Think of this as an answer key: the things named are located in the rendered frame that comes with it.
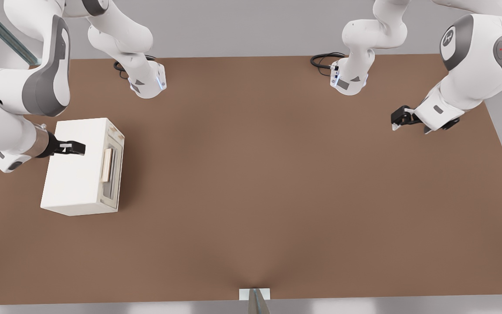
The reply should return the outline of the white oven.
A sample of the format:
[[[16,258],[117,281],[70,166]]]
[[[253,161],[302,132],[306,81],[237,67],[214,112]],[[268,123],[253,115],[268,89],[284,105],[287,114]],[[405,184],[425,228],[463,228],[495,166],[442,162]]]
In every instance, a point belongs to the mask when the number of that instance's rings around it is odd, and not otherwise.
[[[43,209],[66,216],[113,213],[98,200],[108,120],[78,119],[57,123],[54,135],[58,139],[83,143],[86,150],[84,156],[56,154],[50,157],[41,199]]]

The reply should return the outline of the white oven door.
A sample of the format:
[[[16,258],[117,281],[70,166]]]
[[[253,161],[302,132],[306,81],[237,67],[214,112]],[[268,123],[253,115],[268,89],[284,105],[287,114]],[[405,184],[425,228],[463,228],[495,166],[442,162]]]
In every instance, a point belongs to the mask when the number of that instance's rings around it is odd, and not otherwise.
[[[124,135],[111,123],[106,121],[106,132],[104,135],[104,149],[113,148],[113,163],[108,182],[99,181],[99,197],[101,204],[106,205],[112,212],[118,211],[120,179],[122,175]]]

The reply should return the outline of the silver frame post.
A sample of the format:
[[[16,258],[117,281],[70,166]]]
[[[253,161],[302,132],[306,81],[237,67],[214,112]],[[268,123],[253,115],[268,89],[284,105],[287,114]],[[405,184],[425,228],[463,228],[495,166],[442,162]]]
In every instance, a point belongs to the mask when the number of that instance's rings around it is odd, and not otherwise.
[[[270,288],[239,289],[239,300],[248,302],[248,314],[271,314],[266,303],[270,299]]]
[[[0,39],[11,48],[19,57],[21,57],[31,68],[39,66],[41,61],[38,59],[2,22],[0,22]]]

